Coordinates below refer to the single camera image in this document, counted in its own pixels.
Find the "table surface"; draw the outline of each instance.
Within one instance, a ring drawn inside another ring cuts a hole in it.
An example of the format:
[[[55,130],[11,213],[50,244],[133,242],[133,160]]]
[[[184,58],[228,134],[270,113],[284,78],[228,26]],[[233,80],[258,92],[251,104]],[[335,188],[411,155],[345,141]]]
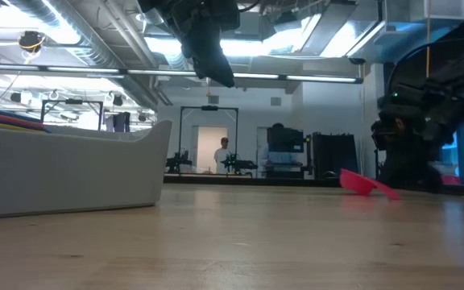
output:
[[[0,289],[464,289],[464,198],[167,184],[156,207],[0,219]]]

